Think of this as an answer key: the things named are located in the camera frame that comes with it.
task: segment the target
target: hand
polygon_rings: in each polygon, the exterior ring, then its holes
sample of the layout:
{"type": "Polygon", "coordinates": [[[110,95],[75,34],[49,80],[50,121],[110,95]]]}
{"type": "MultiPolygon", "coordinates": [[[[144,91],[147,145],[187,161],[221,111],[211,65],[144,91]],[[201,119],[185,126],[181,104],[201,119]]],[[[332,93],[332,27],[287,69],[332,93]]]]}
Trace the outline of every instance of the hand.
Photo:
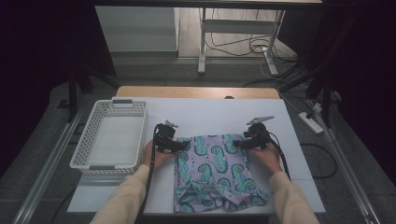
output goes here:
{"type": "Polygon", "coordinates": [[[248,152],[255,155],[259,162],[268,169],[271,175],[282,171],[282,168],[280,167],[279,153],[272,143],[269,143],[263,150],[249,149],[248,152]]]}
{"type": "MultiPolygon", "coordinates": [[[[152,140],[148,142],[144,151],[143,151],[143,164],[149,167],[151,162],[151,151],[152,151],[152,140]]],[[[155,162],[154,169],[160,168],[166,159],[174,158],[176,156],[175,153],[161,153],[155,150],[155,162]]]]}

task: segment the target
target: white table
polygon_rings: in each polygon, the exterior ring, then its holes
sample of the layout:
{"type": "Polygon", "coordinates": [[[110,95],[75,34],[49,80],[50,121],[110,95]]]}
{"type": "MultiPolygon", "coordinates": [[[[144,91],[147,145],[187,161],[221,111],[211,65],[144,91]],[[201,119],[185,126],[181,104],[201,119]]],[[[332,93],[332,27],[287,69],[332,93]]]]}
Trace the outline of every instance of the white table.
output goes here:
{"type": "MultiPolygon", "coordinates": [[[[167,119],[178,124],[178,136],[204,134],[242,133],[248,129],[246,123],[254,117],[274,115],[274,119],[265,121],[269,131],[279,139],[290,169],[292,181],[299,185],[316,213],[325,209],[318,195],[315,182],[306,164],[297,136],[290,121],[283,100],[279,99],[191,99],[191,98],[133,98],[148,103],[148,132],[146,143],[150,140],[154,126],[167,119]]],[[[269,174],[254,158],[250,157],[251,172],[258,188],[271,196],[268,185],[269,174]]],[[[168,161],[152,178],[150,194],[145,209],[146,214],[175,215],[173,212],[174,161],[168,161]]],[[[90,177],[83,175],[79,181],[68,212],[96,212],[111,192],[120,184],[123,177],[90,177]]],[[[268,214],[275,212],[270,202],[265,206],[251,207],[233,214],[268,214]]],[[[223,215],[229,213],[223,209],[203,214],[223,215]]]]}

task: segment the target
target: wooden table edge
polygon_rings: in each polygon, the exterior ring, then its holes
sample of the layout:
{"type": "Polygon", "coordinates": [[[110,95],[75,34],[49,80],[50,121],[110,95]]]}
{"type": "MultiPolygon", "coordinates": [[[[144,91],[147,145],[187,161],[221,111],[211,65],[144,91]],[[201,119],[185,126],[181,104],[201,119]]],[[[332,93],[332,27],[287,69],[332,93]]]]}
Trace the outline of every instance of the wooden table edge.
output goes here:
{"type": "Polygon", "coordinates": [[[273,88],[122,86],[119,97],[280,99],[273,88]]]}

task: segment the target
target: power strip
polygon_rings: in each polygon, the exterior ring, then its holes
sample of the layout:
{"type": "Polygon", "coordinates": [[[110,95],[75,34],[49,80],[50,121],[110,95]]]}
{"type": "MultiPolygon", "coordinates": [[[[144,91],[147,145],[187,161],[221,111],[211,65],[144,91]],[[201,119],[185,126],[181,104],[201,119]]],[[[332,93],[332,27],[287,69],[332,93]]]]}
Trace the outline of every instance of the power strip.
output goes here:
{"type": "Polygon", "coordinates": [[[299,114],[298,117],[300,117],[300,119],[301,119],[306,125],[308,125],[308,127],[309,127],[315,134],[323,133],[323,129],[322,129],[313,119],[308,119],[308,118],[306,117],[306,113],[305,113],[305,112],[299,114]]]}

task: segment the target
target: paisley fabric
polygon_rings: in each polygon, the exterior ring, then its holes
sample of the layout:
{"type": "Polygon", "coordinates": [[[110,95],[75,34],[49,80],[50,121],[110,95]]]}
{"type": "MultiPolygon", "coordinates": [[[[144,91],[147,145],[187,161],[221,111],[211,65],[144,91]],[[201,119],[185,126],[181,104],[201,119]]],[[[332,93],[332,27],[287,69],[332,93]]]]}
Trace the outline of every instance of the paisley fabric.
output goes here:
{"type": "Polygon", "coordinates": [[[219,207],[241,210],[265,205],[247,164],[247,153],[233,144],[243,135],[182,137],[189,146],[178,153],[175,164],[175,212],[210,211],[219,207]]]}

